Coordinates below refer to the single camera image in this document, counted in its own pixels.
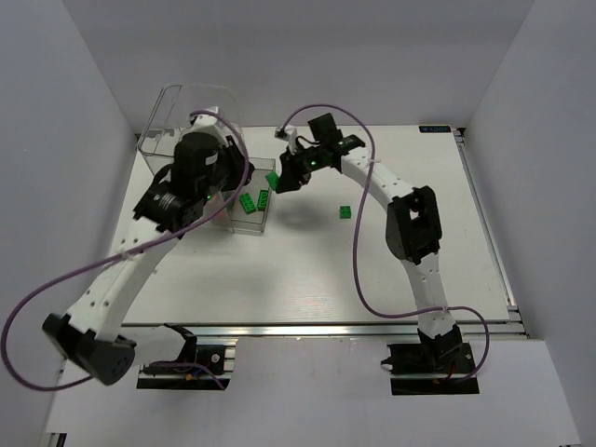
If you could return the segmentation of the dark green stepped lego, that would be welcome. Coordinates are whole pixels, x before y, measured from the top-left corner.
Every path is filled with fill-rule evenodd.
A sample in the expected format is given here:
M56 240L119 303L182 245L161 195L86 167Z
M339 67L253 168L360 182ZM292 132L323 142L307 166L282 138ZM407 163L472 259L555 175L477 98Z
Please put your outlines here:
M255 202L249 193L243 193L239 195L238 202L246 214L253 214L257 211Z

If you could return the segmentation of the dark green rectangular lego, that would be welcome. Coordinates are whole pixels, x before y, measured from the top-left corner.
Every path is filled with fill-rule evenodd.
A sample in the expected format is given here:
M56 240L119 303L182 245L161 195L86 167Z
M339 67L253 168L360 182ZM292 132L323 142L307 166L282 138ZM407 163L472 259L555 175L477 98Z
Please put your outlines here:
M265 211L269 203L270 191L268 189L262 189L259 191L257 197L256 208L258 211Z

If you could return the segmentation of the dark green square lego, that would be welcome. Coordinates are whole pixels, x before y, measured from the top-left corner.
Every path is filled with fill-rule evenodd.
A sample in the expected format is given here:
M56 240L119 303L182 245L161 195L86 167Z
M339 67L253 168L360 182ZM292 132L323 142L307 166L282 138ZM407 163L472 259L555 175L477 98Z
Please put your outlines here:
M352 218L352 209L349 205L342 205L339 207L339 218L342 220Z

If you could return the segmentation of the clear plastic containers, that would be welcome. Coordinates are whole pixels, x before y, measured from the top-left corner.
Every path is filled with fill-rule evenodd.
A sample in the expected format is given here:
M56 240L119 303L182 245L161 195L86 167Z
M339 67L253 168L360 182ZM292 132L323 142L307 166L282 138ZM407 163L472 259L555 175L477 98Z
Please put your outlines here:
M188 116L194 111L217 117L225 137L220 140L206 133L187 133ZM246 214L238 196L249 193L256 205L260 190L271 191L265 175L275 169L275 160L246 157L254 166L251 182L232 192L217 191L213 175L217 153L226 138L233 137L241 151L242 136L237 101L227 88L197 84L163 87L137 141L153 180L135 206L134 216L153 221L160 231L176 232L207 218L231 232L262 233L267 210ZM229 211L229 221L213 221L224 208Z

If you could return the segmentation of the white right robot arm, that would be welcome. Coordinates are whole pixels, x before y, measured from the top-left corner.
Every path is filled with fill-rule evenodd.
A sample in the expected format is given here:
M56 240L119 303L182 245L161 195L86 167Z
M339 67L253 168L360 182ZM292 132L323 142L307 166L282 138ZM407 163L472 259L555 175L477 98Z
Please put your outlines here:
M312 142L300 143L296 128L283 123L275 131L287 146L280 157L279 194L300 190L314 172L331 168L359 184L362 198L372 197L386 213L385 241L409 279L413 292L420 342L442 357L462 344L461 331L449 309L440 277L442 238L435 192L415 187L388 168L376 156L373 140L344 135L332 114L309 121Z

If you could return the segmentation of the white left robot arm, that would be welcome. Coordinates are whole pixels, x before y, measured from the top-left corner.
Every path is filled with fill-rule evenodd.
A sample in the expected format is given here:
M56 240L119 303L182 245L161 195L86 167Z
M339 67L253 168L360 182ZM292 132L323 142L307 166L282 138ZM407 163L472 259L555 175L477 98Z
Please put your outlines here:
M163 323L128 332L129 309L161 261L183 236L209 221L210 196L236 195L253 168L237 131L192 130L176 143L173 160L160 169L133 210L119 251L63 314L49 314L42 330L58 351L89 378L106 386L130 368L152 363L182 368L193 363L196 336Z

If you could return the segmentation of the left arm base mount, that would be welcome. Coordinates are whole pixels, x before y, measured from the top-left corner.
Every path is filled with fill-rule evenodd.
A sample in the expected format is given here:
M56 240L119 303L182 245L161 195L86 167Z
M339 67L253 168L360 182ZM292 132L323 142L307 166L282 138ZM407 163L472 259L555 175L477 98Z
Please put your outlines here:
M166 324L184 341L176 359L153 360L140 367L141 390L225 391L234 371L236 343L201 338L180 325Z

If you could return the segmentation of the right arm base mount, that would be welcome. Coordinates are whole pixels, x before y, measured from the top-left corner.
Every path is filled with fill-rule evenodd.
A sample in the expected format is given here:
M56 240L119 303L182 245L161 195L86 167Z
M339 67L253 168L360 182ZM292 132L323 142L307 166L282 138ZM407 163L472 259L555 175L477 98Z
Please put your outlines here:
M475 377L463 380L475 370L476 364L468 343L446 361L435 364L421 344L387 346L389 355L380 362L390 375L393 396L455 396L478 395L480 387Z

